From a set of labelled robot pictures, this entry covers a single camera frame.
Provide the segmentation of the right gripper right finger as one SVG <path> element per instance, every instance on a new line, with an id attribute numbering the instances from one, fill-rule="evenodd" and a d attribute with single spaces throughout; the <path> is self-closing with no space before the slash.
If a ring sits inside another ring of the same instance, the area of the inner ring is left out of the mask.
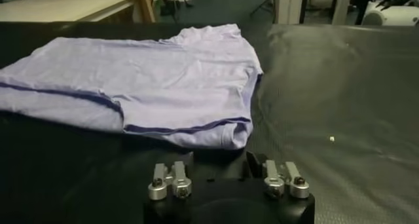
<path id="1" fill-rule="evenodd" d="M 265 154 L 250 151 L 246 152 L 246 160 L 251 177 L 261 178 L 272 198 L 282 197 L 286 189 L 293 198 L 310 196 L 310 185 L 294 162 L 284 162 L 282 168 L 278 168 Z"/>

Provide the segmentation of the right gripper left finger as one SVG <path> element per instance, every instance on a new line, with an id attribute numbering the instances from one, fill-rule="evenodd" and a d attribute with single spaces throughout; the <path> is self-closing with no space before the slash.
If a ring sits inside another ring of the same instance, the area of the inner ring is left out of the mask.
<path id="1" fill-rule="evenodd" d="M 175 161 L 169 169 L 164 163 L 155 164 L 153 179 L 148 186 L 150 200 L 164 200 L 171 190 L 175 198 L 184 199 L 192 194 L 192 180 L 188 178 L 183 161 Z"/>

